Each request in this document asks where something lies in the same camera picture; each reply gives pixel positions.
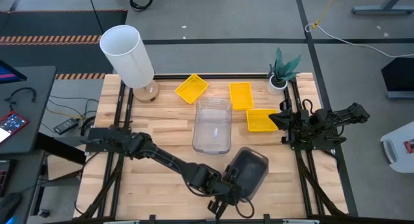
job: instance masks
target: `white pot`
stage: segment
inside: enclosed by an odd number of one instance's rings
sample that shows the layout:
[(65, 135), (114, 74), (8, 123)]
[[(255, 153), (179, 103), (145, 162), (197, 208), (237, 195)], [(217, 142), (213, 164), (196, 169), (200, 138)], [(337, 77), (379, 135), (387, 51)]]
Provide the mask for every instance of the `white pot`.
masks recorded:
[(287, 87), (287, 82), (285, 81), (285, 85), (283, 87), (276, 87), (272, 84), (271, 80), (274, 75), (269, 78), (269, 82), (267, 83), (267, 92), (271, 95), (283, 95), (283, 90)]

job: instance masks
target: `floor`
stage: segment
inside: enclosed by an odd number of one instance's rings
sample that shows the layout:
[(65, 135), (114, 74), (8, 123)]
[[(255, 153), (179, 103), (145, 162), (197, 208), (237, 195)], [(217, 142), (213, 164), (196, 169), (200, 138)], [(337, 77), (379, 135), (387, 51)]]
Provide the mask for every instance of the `floor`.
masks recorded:
[[(15, 0), (0, 0), (8, 10)], [(309, 22), (315, 21), (327, 0), (302, 0)], [(356, 5), (379, 5), (384, 0), (333, 0), (320, 26), (346, 39), (414, 38), (414, 14), (410, 16), (354, 16)], [(157, 73), (267, 72), (279, 47), (286, 59), (302, 54), (298, 71), (314, 71), (305, 43), (241, 43), (237, 39), (304, 39), (296, 0), (154, 0), (144, 12), (130, 10), (127, 0), (93, 0), (95, 8), (128, 8), (127, 24), (136, 27), (143, 39), (235, 39), (236, 43), (147, 45)], [(414, 5), (414, 0), (401, 0)], [(89, 0), (20, 0), (16, 10), (91, 9)], [(326, 39), (319, 30), (314, 39)], [(414, 53), (412, 43), (374, 44), (389, 54)], [(324, 84), (332, 108), (343, 109), (353, 102), (371, 115), (364, 125), (345, 128), (342, 146), (356, 208), (360, 216), (414, 219), (414, 175), (398, 174), (388, 165), (379, 139), (414, 119), (414, 100), (388, 100), (381, 68), (392, 61), (373, 50), (343, 44), (315, 44)], [(57, 80), (52, 94), (99, 98), (101, 80)], [(53, 99), (77, 110), (85, 101)], [(69, 112), (50, 104), (55, 111)], [(96, 104), (89, 103), (89, 110)], [(54, 127), (66, 117), (45, 113), (43, 123)], [(42, 127), (42, 132), (54, 135)], [(78, 129), (66, 136), (78, 135)], [(57, 199), (56, 194), (64, 194)], [(72, 216), (77, 188), (47, 188), (42, 208), (53, 210), (50, 219), (30, 218), (29, 223), (68, 220)]]

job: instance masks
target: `lamp base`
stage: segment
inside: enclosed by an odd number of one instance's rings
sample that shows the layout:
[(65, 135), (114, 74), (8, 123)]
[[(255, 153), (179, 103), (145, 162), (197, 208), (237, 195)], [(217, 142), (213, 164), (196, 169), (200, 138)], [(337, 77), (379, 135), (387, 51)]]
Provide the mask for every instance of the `lamp base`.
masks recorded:
[(143, 103), (154, 101), (158, 97), (159, 93), (160, 90), (158, 89), (158, 84), (154, 80), (152, 80), (149, 85), (143, 88), (134, 89), (135, 98)]

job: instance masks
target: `potted plant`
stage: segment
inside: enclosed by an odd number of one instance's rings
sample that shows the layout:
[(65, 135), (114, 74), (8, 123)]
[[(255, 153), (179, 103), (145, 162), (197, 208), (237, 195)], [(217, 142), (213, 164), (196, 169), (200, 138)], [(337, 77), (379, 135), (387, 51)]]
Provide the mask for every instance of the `potted plant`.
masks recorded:
[(274, 66), (271, 64), (269, 65), (270, 72), (268, 74), (269, 83), (267, 84), (267, 91), (270, 94), (280, 95), (283, 92), (287, 87), (287, 82), (296, 76), (296, 73), (293, 72), (293, 70), (298, 66), (301, 56), (302, 55), (299, 55), (287, 64), (283, 64), (282, 52), (279, 48), (276, 50)]

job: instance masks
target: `white cable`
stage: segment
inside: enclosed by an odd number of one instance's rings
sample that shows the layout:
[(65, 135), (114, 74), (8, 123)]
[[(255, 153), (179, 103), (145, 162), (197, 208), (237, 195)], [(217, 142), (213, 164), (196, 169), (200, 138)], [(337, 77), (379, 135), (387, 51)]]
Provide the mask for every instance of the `white cable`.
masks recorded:
[[(305, 32), (311, 32), (311, 31), (312, 31), (312, 30), (311, 30), (311, 28), (310, 28), (310, 26), (313, 26), (313, 23), (312, 23), (312, 24), (308, 24), (308, 25), (306, 25), (306, 26), (305, 26)], [(319, 29), (320, 29), (323, 33), (325, 33), (327, 36), (331, 37), (332, 39), (337, 39), (337, 40), (342, 41), (342, 42), (344, 42), (344, 43), (347, 43), (347, 44), (350, 44), (350, 45), (354, 45), (354, 46), (358, 46), (358, 47), (367, 47), (367, 48), (369, 48), (369, 49), (376, 50), (377, 52), (379, 52), (379, 53), (383, 54), (384, 56), (390, 57), (390, 58), (399, 58), (399, 57), (414, 56), (414, 54), (398, 55), (398, 56), (388, 55), (388, 54), (384, 53), (383, 51), (381, 51), (381, 50), (379, 50), (379, 49), (376, 49), (376, 48), (374, 48), (374, 47), (372, 47), (372, 46), (369, 46), (369, 45), (362, 45), (362, 44), (357, 44), (357, 43), (351, 43), (351, 42), (345, 41), (345, 40), (343, 40), (343, 39), (340, 39), (340, 38), (338, 38), (338, 37), (332, 36), (332, 35), (328, 34), (326, 31), (324, 31), (321, 27), (319, 27), (319, 25), (317, 25), (317, 27), (318, 27), (318, 28), (319, 28)]]

